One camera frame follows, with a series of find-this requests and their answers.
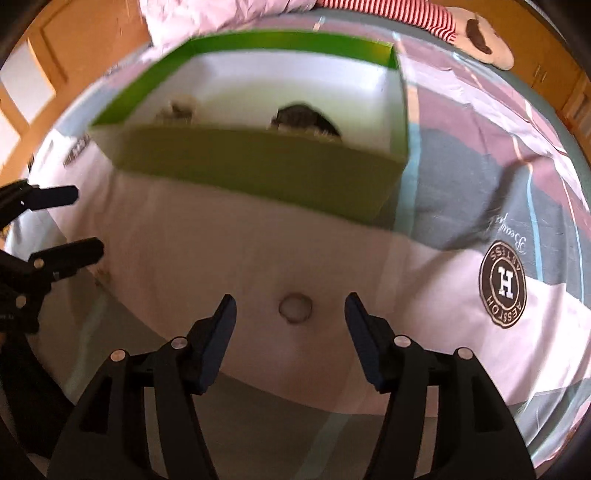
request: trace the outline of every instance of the wooden door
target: wooden door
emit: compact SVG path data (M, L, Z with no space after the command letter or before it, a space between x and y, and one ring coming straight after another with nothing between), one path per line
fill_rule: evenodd
M137 0L72 0L41 29L66 79L95 79L150 41Z
M543 68L533 87L555 110L561 111L582 70L558 40L554 37L549 40Z
M5 137L18 135L1 167L0 186L21 176L53 124L85 88L150 42L138 1L52 0L27 28L13 53L31 50L54 96L34 118L24 119L0 82L0 129L9 130Z

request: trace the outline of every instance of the bed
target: bed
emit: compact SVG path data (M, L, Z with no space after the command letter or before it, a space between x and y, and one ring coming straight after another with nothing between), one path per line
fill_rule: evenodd
M163 52L150 49L82 94L49 133L30 173L42 187L75 184L80 199L22 215L9 252L26 258L90 236L106 247L96 268L56 284L46 298L40 332L30 339L39 359L76 401L113 350L157 348L232 293L238 322L222 373L195 399L220 477L355 478L369 462L387 404L363 377L343 321L344 299L357 291L368 310L424 348L472 348L509 405L534 465L551 459L591 393L590 172L573 138L510 73L416 28L325 9L248 28L321 31L394 46L408 160L390 197L363 223L115 168L93 142L65 161L105 107L160 60ZM166 95L179 88L174 76L169 80L158 87ZM334 81L327 77L325 86ZM359 84L361 91L379 90L375 82ZM152 118L166 95L148 95L144 106L155 105L150 114L136 110L136 121ZM338 118L338 103L323 109ZM248 111L240 105L239 96L224 103L244 121ZM363 102L356 112L374 114ZM341 123L345 138L348 126ZM358 142L379 143L378 124L367 123ZM383 145L391 148L387 140ZM482 268L499 241L517 254L524 273L527 302L516 320L495 317L482 295ZM290 292L313 299L313 317L302 325L278 314ZM154 401L147 399L149 437L157 445ZM432 391L417 473L429 471L436 415ZM151 454L162 472L158 449Z

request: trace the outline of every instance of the red and white striped fabric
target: red and white striped fabric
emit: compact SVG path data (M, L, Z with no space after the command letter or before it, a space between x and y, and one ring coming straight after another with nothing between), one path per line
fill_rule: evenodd
M456 22L447 8L428 0L318 0L316 5L389 18L423 28L448 43L456 39Z

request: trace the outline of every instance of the plush toy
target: plush toy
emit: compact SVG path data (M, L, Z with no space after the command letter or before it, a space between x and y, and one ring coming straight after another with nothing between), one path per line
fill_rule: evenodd
M511 50L486 18L463 8L447 7L456 23L456 36L452 43L462 51L484 63L492 63L501 70L513 68Z
M377 15L422 28L484 63L501 70L513 67L507 44L480 15L428 0L318 0L318 6Z
M315 136L340 138L340 132L321 113L305 103L282 107L271 120L271 128L303 131Z

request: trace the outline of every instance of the white fabric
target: white fabric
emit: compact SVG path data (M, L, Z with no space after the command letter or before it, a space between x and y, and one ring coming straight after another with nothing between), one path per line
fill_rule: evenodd
M265 15L309 10L316 0L139 0L155 46L238 27Z
M31 173L41 187L80 189L74 206L50 211L62 233L105 243L99 276L163 338L232 293L238 321L222 371L253 387L321 410L382 414L387 399L366 382L343 319L350 291L426 349L472 348L508 404L591 374L591 312L564 284L527 278L523 317L500 329L482 307L479 252L439 252L300 207L124 173L95 144L64 168L67 144L55 141ZM277 312L294 291L314 301L301 327Z

